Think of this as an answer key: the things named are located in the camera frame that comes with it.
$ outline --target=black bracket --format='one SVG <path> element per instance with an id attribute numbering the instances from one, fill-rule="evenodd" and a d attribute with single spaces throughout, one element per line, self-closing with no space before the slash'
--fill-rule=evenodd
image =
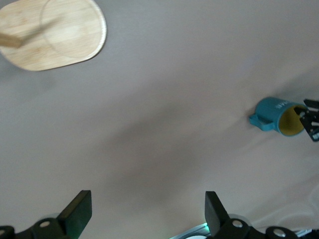
<path id="1" fill-rule="evenodd" d="M 263 234 L 240 219 L 231 219 L 215 192 L 206 192 L 205 218 L 211 236 L 207 239 L 298 239 L 283 227 L 269 227 Z"/>
<path id="2" fill-rule="evenodd" d="M 17 234 L 11 226 L 0 227 L 0 239 L 78 239 L 91 217 L 91 191 L 81 191 L 57 218 L 42 219 Z"/>
<path id="3" fill-rule="evenodd" d="M 300 116 L 300 122 L 303 124 L 313 142 L 319 141 L 319 102 L 313 100 L 304 100 L 305 105 L 310 109 L 295 107 L 295 112 Z"/>

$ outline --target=white tablecloth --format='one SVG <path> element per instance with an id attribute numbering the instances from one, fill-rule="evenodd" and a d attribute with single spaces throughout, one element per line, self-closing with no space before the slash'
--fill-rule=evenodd
<path id="1" fill-rule="evenodd" d="M 95 58 L 28 72 L 0 56 L 0 225 L 89 189 L 83 239 L 170 238 L 205 222 L 205 191 L 261 231 L 319 228 L 319 144 L 248 122 L 266 96 L 319 99 L 319 1 L 96 2 Z"/>

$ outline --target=mug handle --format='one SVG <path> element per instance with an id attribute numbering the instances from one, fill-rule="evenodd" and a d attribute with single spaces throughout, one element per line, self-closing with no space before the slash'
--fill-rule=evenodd
<path id="1" fill-rule="evenodd" d="M 258 118 L 258 116 L 256 114 L 254 114 L 254 115 L 249 117 L 249 122 L 252 125 L 257 126 L 262 131 L 270 131 L 270 130 L 275 129 L 275 123 L 274 122 L 267 121 L 267 120 L 264 120 L 264 119 L 260 119 L 260 118 Z"/>

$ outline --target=printed text on mug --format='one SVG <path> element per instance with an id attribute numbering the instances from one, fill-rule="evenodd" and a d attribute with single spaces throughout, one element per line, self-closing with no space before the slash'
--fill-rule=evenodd
<path id="1" fill-rule="evenodd" d="M 285 106 L 289 104 L 289 101 L 284 101 L 284 102 L 281 102 L 280 104 L 276 105 L 275 108 L 277 109 L 281 109 L 281 107 Z"/>

